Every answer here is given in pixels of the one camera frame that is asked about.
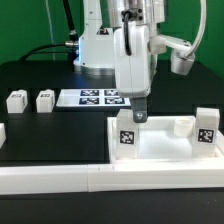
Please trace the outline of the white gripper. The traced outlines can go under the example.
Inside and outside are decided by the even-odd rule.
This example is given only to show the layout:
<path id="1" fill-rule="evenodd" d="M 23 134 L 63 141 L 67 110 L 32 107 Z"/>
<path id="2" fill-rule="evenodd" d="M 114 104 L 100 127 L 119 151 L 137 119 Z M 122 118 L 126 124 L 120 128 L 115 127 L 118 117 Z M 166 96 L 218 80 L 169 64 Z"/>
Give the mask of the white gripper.
<path id="1" fill-rule="evenodd" d="M 147 26 L 129 25 L 131 55 L 125 53 L 123 29 L 114 33 L 114 63 L 116 88 L 121 97 L 131 98 L 135 123 L 147 121 L 147 98 L 151 91 L 154 71 L 151 69 L 150 40 Z"/>

